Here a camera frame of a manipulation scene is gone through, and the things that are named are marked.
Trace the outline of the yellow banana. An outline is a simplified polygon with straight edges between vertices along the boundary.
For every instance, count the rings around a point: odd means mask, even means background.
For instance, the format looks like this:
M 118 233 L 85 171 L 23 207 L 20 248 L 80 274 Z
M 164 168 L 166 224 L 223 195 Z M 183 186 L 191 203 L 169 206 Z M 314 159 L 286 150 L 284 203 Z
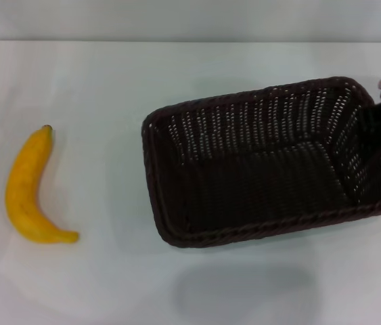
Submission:
M 53 128 L 43 125 L 20 148 L 7 178 L 5 210 L 25 239 L 40 244 L 72 244 L 79 233 L 63 230 L 42 212 L 38 193 L 43 172 L 53 149 Z

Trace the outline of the dark brown woven basket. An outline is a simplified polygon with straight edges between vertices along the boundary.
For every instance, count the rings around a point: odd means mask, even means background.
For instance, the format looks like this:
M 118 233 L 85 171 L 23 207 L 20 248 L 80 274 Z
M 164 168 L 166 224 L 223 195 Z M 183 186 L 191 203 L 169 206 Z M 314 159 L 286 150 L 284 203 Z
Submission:
M 373 105 L 330 77 L 152 112 L 141 136 L 161 238 L 206 248 L 381 215 L 381 129 L 359 124 Z

